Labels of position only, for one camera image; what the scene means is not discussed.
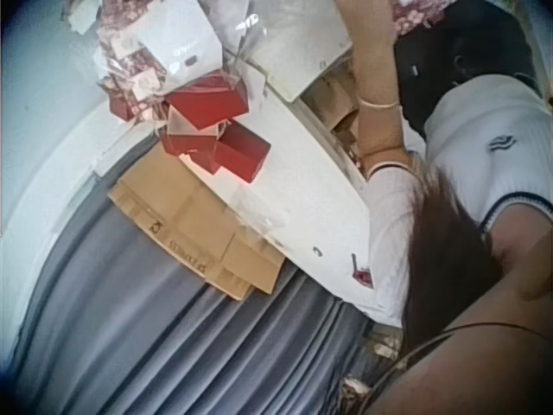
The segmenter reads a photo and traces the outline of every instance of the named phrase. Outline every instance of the white wall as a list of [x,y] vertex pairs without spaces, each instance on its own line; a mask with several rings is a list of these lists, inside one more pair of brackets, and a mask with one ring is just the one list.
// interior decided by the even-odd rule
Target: white wall
[[61,21],[62,4],[24,1],[3,32],[4,230],[42,161],[105,98],[78,68],[86,43]]
[[[78,181],[86,179],[85,161],[79,164],[82,172],[64,164],[78,158],[79,149],[98,156],[105,144],[91,151],[95,143],[81,135],[89,143],[78,141],[72,152],[53,157],[69,132],[106,98],[90,72],[86,78],[79,70],[77,52],[82,59],[87,43],[61,21],[62,4],[24,0],[3,29],[0,368],[13,349],[41,264],[55,241],[52,224],[78,190]],[[54,159],[54,169],[47,167],[48,159]]]

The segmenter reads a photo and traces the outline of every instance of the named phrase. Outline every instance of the white shirt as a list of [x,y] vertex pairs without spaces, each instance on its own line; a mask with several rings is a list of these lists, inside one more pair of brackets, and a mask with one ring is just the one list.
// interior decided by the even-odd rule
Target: white shirt
[[[528,86],[504,75],[470,80],[442,97],[425,130],[427,163],[446,172],[483,230],[513,203],[532,205],[553,220],[552,118]],[[407,292],[417,184],[408,170],[388,167],[371,176],[363,194],[377,307],[395,322]]]

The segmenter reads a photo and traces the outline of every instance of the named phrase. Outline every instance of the bracelet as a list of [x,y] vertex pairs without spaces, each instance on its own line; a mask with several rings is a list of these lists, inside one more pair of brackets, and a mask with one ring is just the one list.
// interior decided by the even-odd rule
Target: bracelet
[[358,102],[360,106],[364,106],[365,108],[368,108],[370,110],[377,110],[377,111],[384,111],[384,110],[391,110],[392,108],[396,108],[399,106],[399,102],[392,102],[391,104],[373,104],[372,102],[365,101],[361,97],[358,97]]

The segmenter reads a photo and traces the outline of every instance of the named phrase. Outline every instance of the woman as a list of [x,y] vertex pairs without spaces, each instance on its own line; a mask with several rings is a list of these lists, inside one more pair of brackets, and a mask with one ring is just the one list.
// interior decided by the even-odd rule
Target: woman
[[[387,0],[337,4],[353,41],[372,276],[381,303],[379,291],[405,298],[397,313],[410,350],[551,229],[551,114],[520,26],[491,4],[460,0],[396,53]],[[404,148],[400,102],[427,139],[423,177]]]

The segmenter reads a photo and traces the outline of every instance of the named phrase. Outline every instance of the cardboard box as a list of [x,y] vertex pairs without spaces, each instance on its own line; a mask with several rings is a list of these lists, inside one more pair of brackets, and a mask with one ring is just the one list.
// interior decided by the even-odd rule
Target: cardboard box
[[251,242],[226,204],[161,144],[109,196],[159,246],[230,297],[241,300],[252,286],[273,291],[284,256],[260,237]]
[[302,99],[315,116],[331,131],[358,108],[355,78],[346,67],[322,76],[303,94]]

